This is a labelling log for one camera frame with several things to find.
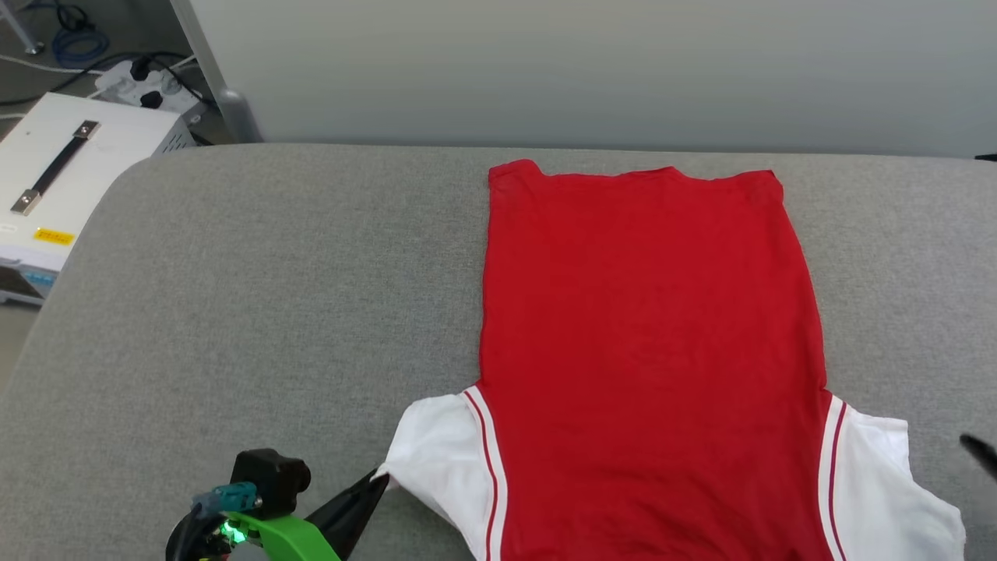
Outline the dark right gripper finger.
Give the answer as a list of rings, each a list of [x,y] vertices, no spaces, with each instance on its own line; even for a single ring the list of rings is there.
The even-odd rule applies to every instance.
[[[972,436],[972,434],[961,434],[959,443],[981,468],[994,481],[997,479],[997,453],[996,447],[985,440]]]

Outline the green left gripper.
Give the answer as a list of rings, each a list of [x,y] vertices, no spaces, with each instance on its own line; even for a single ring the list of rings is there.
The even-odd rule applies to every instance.
[[[373,470],[306,516],[190,513],[165,545],[167,560],[348,560],[385,490]]]

